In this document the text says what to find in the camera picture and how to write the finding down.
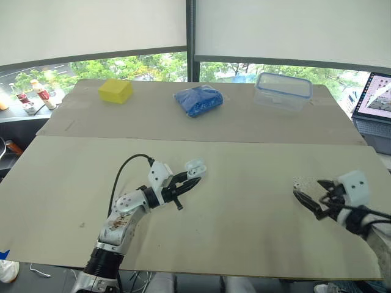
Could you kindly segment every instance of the white wire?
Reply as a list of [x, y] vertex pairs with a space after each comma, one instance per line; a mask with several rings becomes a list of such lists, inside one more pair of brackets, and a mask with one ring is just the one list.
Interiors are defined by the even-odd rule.
[[76, 273], [75, 273], [75, 271], [74, 270], [71, 270], [72, 272], [73, 272], [73, 275], [75, 276], [75, 279], [77, 280], [78, 279], [78, 277], [76, 276]]
[[43, 273], [43, 272], [40, 272], [39, 270], [33, 269], [33, 268], [32, 268], [32, 264], [30, 264], [30, 270], [32, 270], [33, 272], [37, 272], [37, 273], [39, 273], [40, 275], [43, 275], [44, 277], [47, 277], [47, 278], [50, 278], [50, 277], [51, 277], [51, 275], [49, 275], [48, 273]]
[[147, 273], [146, 280], [141, 278], [139, 275], [137, 276], [138, 278], [140, 278], [144, 282], [144, 284], [140, 288], [133, 289], [133, 291], [124, 291], [123, 293], [134, 293], [134, 292], [139, 292], [140, 290], [142, 290], [142, 293], [144, 293], [149, 282], [151, 281], [151, 278], [152, 278], [152, 273], [151, 274], [149, 272], [146, 272], [146, 273]]
[[144, 290], [142, 291], [142, 293], [144, 293], [145, 290], [147, 290], [147, 286], [148, 286], [148, 284], [151, 282], [151, 279], [152, 279], [152, 273], [147, 272], [147, 275], [149, 275], [149, 278], [148, 278], [147, 283], [146, 283], [145, 286], [144, 286]]

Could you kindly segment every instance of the yellow sponge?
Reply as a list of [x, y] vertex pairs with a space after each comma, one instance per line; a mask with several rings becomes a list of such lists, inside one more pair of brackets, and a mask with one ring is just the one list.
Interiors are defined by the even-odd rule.
[[103, 101], [123, 104], [133, 93], [130, 81], [108, 79], [99, 89]]

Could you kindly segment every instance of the white roller blind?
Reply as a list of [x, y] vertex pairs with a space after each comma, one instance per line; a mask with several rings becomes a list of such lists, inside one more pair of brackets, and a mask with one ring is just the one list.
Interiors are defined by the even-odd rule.
[[183, 46], [185, 0], [1, 1], [0, 31], [0, 66]]
[[391, 0], [197, 0], [196, 55], [391, 68]]

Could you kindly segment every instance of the plastic food container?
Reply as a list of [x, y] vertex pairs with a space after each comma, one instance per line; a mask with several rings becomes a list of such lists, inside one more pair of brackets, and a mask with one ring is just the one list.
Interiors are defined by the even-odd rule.
[[300, 111], [312, 97], [312, 83], [302, 78], [263, 72], [255, 83], [257, 104]]

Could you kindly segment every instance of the blue plastic bag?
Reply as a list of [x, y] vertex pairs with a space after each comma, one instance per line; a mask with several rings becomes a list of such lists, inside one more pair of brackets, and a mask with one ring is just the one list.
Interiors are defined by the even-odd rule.
[[221, 92], [210, 85], [181, 90], [174, 97], [190, 117], [196, 117], [223, 103]]

